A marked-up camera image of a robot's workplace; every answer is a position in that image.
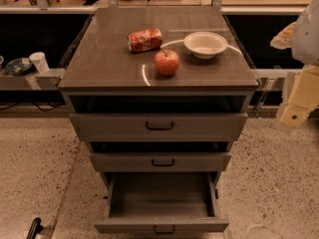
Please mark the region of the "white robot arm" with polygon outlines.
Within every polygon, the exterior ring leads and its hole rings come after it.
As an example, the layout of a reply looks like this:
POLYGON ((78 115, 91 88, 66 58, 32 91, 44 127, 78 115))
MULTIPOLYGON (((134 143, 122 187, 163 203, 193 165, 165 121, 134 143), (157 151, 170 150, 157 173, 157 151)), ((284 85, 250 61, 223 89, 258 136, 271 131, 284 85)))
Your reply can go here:
POLYGON ((300 127, 319 105, 319 0, 312 0, 297 20, 280 31, 270 46, 285 50, 303 63, 294 76, 290 95, 285 102, 279 121, 286 126, 300 127))

